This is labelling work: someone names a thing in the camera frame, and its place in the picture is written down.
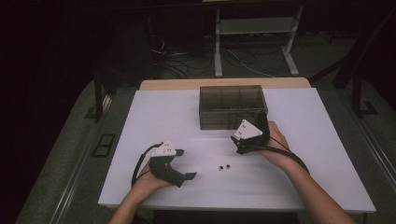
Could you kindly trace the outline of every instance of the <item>dark floor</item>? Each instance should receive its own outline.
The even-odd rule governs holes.
[[[284,36],[262,36],[261,46],[244,46],[242,40],[224,39],[222,50],[224,77],[291,77],[282,58],[279,44]],[[324,35],[298,36],[291,55],[301,77],[312,77],[317,72],[344,57],[354,39],[335,39]],[[207,48],[200,53],[172,51],[165,61],[163,78],[211,78],[214,76],[213,52]],[[255,70],[247,70],[239,60]],[[393,223],[396,220],[396,194],[387,167],[378,163],[373,151],[378,145],[393,164],[396,162],[393,146],[396,144],[396,113],[378,96],[369,84],[363,84],[363,99],[370,101],[377,115],[357,119],[350,110],[351,88],[335,90],[332,79],[337,71],[312,84],[318,89],[346,152],[352,160],[363,185],[366,187],[377,212],[368,215],[367,223]],[[122,88],[108,99],[100,122],[85,119],[94,106],[93,86],[90,84],[80,95],[64,125],[49,159],[32,193],[21,211],[18,223],[107,223],[114,210],[97,204],[106,172],[117,146],[123,123],[129,111],[136,88]],[[368,129],[374,136],[367,136]],[[115,144],[106,158],[91,156],[101,134],[114,133]],[[140,211],[150,216],[148,211]],[[363,215],[352,215],[362,223]],[[298,214],[301,223],[310,223],[305,213]]]

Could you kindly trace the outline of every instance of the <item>clear plastic box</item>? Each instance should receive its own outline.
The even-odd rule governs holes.
[[[201,130],[236,130],[242,119],[258,125],[258,114],[268,113],[262,86],[200,88]]]

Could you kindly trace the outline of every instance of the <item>hand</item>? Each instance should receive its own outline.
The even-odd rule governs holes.
[[[149,169],[148,162],[145,167],[143,167],[143,170],[140,172],[138,178],[134,182],[131,192],[135,194],[138,202],[142,203],[155,191],[167,186],[171,186],[171,184],[155,177],[155,175]]]
[[[286,140],[285,136],[282,134],[282,132],[277,128],[277,125],[273,121],[268,121],[268,127],[270,130],[270,135],[271,138],[267,143],[268,147],[275,147],[279,148],[285,151],[288,151],[289,149],[289,144],[288,141]],[[261,155],[263,155],[268,161],[270,161],[272,164],[282,168],[286,163],[292,161],[287,156],[284,156],[282,154],[268,151],[268,150],[260,150],[258,151]]]

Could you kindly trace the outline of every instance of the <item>dark background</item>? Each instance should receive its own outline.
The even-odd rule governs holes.
[[[381,3],[308,5],[299,34],[362,33],[381,17]],[[214,34],[214,13],[210,8],[80,11],[73,1],[1,1],[0,74],[5,112],[0,155],[1,222],[15,222],[74,102],[88,83],[98,77],[107,92],[114,93],[120,86],[158,78],[158,68],[153,65],[156,59],[149,51],[155,44],[150,35],[191,46],[197,36]],[[246,13],[238,8],[229,9],[225,15]],[[249,15],[261,13],[256,10]]]

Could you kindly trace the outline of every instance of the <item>person's right hand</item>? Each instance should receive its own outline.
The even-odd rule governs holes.
[[[286,140],[286,137],[282,134],[282,132],[277,128],[276,123],[273,121],[268,121],[268,127],[270,130],[271,138],[268,141],[267,146],[288,151],[289,149],[288,141]],[[293,161],[291,158],[284,156],[280,153],[276,153],[268,150],[260,150],[258,152],[261,155],[263,155],[269,162],[280,168],[283,168],[285,165],[287,165],[287,163]]]

